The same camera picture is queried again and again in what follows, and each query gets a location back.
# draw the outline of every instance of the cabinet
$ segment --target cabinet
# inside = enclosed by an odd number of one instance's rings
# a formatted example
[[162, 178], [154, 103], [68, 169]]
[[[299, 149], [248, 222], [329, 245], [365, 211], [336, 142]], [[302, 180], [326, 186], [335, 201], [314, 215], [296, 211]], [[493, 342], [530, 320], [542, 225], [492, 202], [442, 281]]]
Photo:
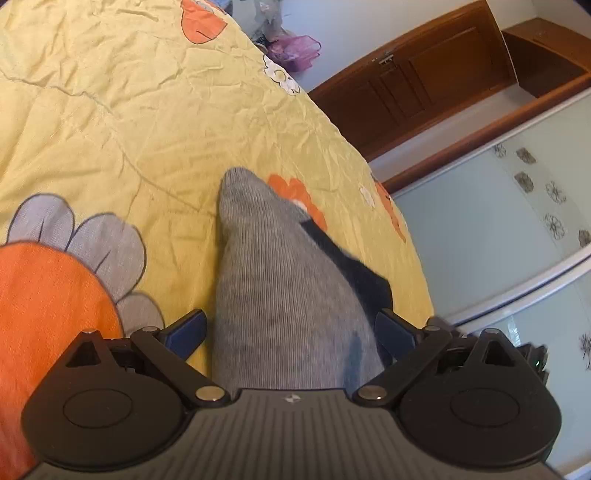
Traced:
[[591, 72], [591, 39], [542, 18], [503, 32], [519, 85], [541, 97]]

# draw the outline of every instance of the glass panel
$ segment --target glass panel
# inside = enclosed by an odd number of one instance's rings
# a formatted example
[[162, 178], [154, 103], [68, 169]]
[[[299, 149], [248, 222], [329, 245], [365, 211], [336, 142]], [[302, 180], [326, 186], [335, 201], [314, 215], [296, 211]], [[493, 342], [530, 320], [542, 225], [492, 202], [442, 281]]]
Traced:
[[562, 429], [548, 459], [566, 474], [591, 461], [591, 273], [495, 324], [514, 343], [548, 346], [548, 389]]
[[591, 95], [395, 201], [443, 317], [591, 242]]

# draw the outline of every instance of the flower decal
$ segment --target flower decal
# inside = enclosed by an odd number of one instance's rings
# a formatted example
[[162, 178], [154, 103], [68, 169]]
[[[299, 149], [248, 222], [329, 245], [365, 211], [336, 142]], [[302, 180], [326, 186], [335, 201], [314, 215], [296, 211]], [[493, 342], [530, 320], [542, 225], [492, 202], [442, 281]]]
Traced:
[[584, 333], [580, 337], [580, 349], [583, 352], [583, 360], [587, 360], [587, 370], [591, 370], [591, 333]]
[[20, 429], [27, 398], [83, 329], [105, 338], [163, 327], [146, 295], [133, 292], [146, 266], [139, 232], [111, 213], [74, 230], [74, 214], [52, 194], [17, 209], [0, 247], [0, 465], [18, 477], [33, 465]]
[[318, 207], [312, 202], [310, 194], [306, 190], [306, 186], [298, 179], [291, 178], [287, 183], [279, 175], [273, 174], [267, 181], [269, 187], [275, 190], [275, 193], [286, 200], [295, 203], [298, 207], [308, 213], [324, 232], [327, 231], [328, 226], [324, 214], [318, 210]]
[[265, 75], [273, 80], [273, 82], [278, 83], [279, 86], [288, 93], [288, 95], [300, 93], [300, 86], [293, 78], [291, 78], [291, 76], [283, 69], [283, 67], [279, 66], [266, 55], [263, 55], [263, 60], [265, 61]]
[[384, 205], [384, 208], [386, 208], [388, 215], [390, 215], [390, 219], [392, 220], [392, 225], [396, 230], [396, 233], [402, 239], [402, 241], [406, 243], [406, 237], [404, 236], [404, 233], [400, 228], [400, 222], [398, 221], [398, 218], [394, 213], [394, 205], [392, 205], [392, 199], [390, 198], [390, 194], [386, 191], [386, 189], [380, 182], [378, 182], [377, 180], [374, 180], [374, 182], [375, 188], [378, 191], [379, 198], [380, 200], [382, 200], [382, 204]]
[[532, 165], [537, 162], [535, 157], [527, 150], [527, 148], [520, 148], [515, 153], [517, 153], [517, 156], [521, 159], [523, 163]]
[[499, 143], [492, 147], [492, 151], [498, 158], [505, 158], [507, 156], [507, 150], [505, 149], [502, 143]]
[[520, 171], [517, 175], [515, 175], [515, 180], [524, 192], [530, 193], [534, 191], [534, 182], [524, 171]]
[[546, 184], [546, 193], [554, 203], [561, 204], [566, 202], [566, 197], [563, 191], [560, 190], [553, 181], [549, 181]]
[[220, 8], [207, 0], [181, 0], [181, 7], [181, 28], [184, 36], [192, 43], [199, 45], [213, 40], [227, 26], [227, 23], [213, 12], [214, 8]]
[[579, 230], [579, 244], [581, 248], [591, 244], [591, 233], [589, 233], [589, 230]]
[[560, 240], [562, 237], [564, 237], [564, 227], [562, 222], [554, 215], [546, 213], [544, 216], [544, 223], [555, 240]]

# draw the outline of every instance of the purple bag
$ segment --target purple bag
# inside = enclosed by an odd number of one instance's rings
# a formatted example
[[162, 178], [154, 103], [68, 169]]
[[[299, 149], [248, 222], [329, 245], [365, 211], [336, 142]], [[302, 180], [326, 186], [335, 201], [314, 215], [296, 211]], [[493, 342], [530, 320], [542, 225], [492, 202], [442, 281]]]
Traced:
[[322, 45], [309, 35], [290, 37], [284, 35], [269, 45], [269, 58], [288, 73], [303, 72], [312, 66], [312, 60], [320, 56]]

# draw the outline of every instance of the metal screw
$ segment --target metal screw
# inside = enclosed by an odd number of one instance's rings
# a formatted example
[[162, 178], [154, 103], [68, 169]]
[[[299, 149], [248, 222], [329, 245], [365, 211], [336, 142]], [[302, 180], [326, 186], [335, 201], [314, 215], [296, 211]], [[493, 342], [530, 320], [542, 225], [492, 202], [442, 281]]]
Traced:
[[364, 400], [381, 400], [388, 395], [388, 392], [384, 387], [379, 385], [365, 385], [361, 387], [357, 394]]
[[226, 392], [223, 388], [215, 385], [201, 387], [195, 392], [195, 396], [202, 401], [218, 401], [221, 400], [225, 394]]

